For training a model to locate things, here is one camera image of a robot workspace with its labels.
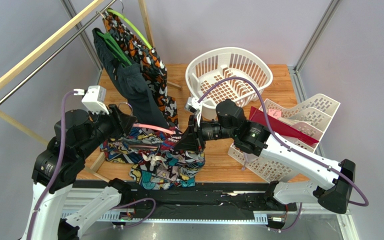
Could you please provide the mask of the pink clothes hanger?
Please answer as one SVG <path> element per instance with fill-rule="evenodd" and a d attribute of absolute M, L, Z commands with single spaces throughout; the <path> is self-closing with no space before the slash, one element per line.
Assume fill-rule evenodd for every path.
<path fill-rule="evenodd" d="M 160 148 L 163 141 L 175 133 L 174 125 L 163 128 L 155 125 L 134 123 L 128 136 L 113 140 L 113 144 L 120 148 L 132 151 L 155 151 Z"/>

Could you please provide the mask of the colourful comic print shorts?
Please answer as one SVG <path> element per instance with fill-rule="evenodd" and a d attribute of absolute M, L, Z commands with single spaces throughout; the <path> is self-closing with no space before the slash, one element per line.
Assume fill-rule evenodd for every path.
<path fill-rule="evenodd" d="M 109 138 L 100 145 L 106 161 L 130 164 L 128 175 L 146 190 L 168 190 L 175 187 L 193 187 L 195 177 L 204 167 L 204 153 L 175 151 L 174 146 L 183 132 L 175 127 L 175 133 L 167 137 L 157 150 L 131 150 L 117 147 Z"/>

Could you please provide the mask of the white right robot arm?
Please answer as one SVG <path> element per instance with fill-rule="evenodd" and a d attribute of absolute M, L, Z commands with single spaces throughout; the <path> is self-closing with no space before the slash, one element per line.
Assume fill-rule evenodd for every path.
<path fill-rule="evenodd" d="M 230 99 L 217 104 L 216 120 L 201 119 L 198 98 L 189 97 L 185 109 L 192 114 L 175 151 L 203 153 L 207 141 L 233 139 L 243 153 L 281 163 L 309 179 L 304 183 L 272 181 L 266 191 L 268 197 L 283 205 L 318 203 L 333 213 L 346 213 L 355 187 L 353 161 L 327 159 L 292 144 L 263 124 L 248 120 L 244 110 Z"/>

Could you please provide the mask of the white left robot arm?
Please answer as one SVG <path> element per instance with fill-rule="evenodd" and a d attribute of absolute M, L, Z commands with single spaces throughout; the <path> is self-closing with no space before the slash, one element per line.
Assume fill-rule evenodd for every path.
<path fill-rule="evenodd" d="M 114 178 L 101 193 L 75 213 L 62 212 L 86 159 L 106 140 L 129 135 L 137 118 L 115 104 L 107 112 L 63 111 L 55 136 L 33 167 L 33 199 L 25 240 L 78 240 L 106 212 L 131 199 L 131 187 Z"/>

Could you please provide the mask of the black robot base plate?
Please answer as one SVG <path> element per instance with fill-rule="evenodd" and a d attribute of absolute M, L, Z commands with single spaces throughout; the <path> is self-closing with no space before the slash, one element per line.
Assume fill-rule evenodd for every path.
<path fill-rule="evenodd" d="M 147 190 L 130 183 L 131 191 L 121 198 L 121 205 L 137 201 L 130 210 L 138 218 L 157 217 L 248 219 L 253 213 L 275 216 L 295 213 L 295 203 L 284 205 L 265 195 L 267 183 L 198 182 L 192 187 Z"/>

